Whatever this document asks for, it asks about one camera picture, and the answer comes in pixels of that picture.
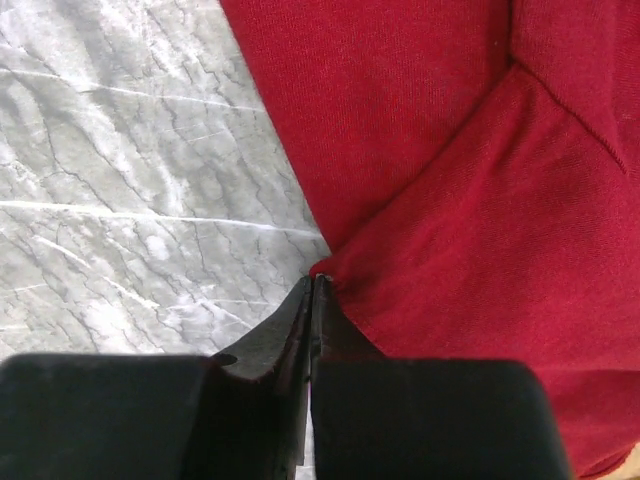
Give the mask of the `red t shirt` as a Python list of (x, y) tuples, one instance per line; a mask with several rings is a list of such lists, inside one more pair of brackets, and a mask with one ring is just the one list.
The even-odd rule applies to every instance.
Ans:
[(512, 358), (575, 473), (639, 442), (639, 5), (226, 1), (328, 244), (394, 357)]

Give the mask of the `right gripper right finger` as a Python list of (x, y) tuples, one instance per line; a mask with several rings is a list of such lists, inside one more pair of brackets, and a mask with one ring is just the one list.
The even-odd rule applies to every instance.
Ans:
[(383, 355), (314, 281), (311, 416), (319, 479), (569, 479), (548, 397), (507, 360)]

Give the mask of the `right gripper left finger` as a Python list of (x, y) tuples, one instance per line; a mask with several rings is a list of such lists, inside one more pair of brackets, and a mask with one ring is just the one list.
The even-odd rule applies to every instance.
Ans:
[(5, 479), (291, 479), (304, 461), (311, 281), (211, 356), (1, 364)]

